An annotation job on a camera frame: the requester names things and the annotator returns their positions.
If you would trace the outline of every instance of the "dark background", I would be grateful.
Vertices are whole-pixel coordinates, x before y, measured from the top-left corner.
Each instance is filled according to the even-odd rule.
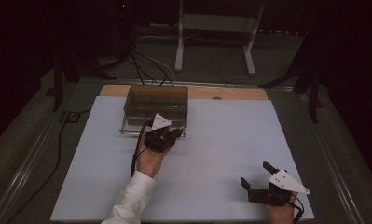
[[[245,13],[225,1],[211,2],[190,1],[187,7]],[[127,13],[122,3],[0,1],[0,135],[39,90],[39,79],[52,68],[56,43],[93,62],[97,55],[126,53],[124,24],[177,23],[176,1],[129,1]],[[112,28],[113,15],[118,21],[115,34],[104,29]],[[372,1],[267,3],[260,32],[305,35],[308,30],[294,64],[324,60],[321,82],[372,171]],[[118,49],[112,52],[109,47],[116,39]]]

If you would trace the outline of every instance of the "transparent container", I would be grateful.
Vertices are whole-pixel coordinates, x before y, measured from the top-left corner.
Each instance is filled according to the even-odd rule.
[[[167,86],[131,86],[124,105],[121,133],[137,135],[147,120],[157,113],[172,122],[170,130],[184,127],[188,112],[188,88]]]

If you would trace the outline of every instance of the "forearm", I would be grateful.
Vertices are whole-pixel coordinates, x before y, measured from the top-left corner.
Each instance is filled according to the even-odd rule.
[[[121,191],[103,224],[140,223],[141,214],[150,201],[154,185],[155,181],[151,177],[136,171],[130,184]]]

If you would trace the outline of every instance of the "floor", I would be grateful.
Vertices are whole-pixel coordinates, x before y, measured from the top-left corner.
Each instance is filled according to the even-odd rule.
[[[196,37],[186,42],[183,70],[173,72],[173,75],[175,38],[145,38],[137,42],[137,50],[166,64],[169,68],[163,67],[176,84],[255,88],[284,74],[302,42],[302,36],[297,35],[258,34],[252,50],[256,75],[251,77],[242,58],[242,42],[218,39],[217,43],[206,46],[203,43],[205,39]],[[17,211],[20,212],[11,223],[52,223],[49,218],[53,206],[88,119],[88,115],[83,114],[78,123],[67,124],[61,131],[62,112],[90,109],[105,84],[140,83],[133,63],[128,60],[110,71],[110,76],[117,77],[114,81],[85,73],[78,83],[65,83],[64,101],[57,113],[51,111],[53,99],[45,95],[53,85],[52,71],[42,78],[41,90],[0,138],[0,205],[8,205],[6,212],[0,213],[3,215],[0,223],[6,223],[4,220]],[[162,80],[160,70],[147,63],[141,63],[141,66],[152,78]],[[287,80],[266,91],[277,111],[303,182],[312,192],[309,199],[316,218],[305,223],[372,223],[372,175],[351,135],[324,86],[320,87],[319,94],[319,123],[311,122],[306,113],[308,95],[291,92],[295,81]],[[23,206],[54,170],[59,146],[62,154],[58,170],[46,186]],[[10,201],[1,201],[25,158],[37,148],[40,151],[35,154],[35,163],[30,167],[34,169],[21,171],[30,171],[21,181],[23,188],[15,197],[9,197]]]

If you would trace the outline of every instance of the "white sleeve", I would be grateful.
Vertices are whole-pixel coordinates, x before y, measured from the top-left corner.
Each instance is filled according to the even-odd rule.
[[[155,180],[135,171],[131,182],[120,192],[108,219],[102,224],[141,223],[141,214],[150,201]]]

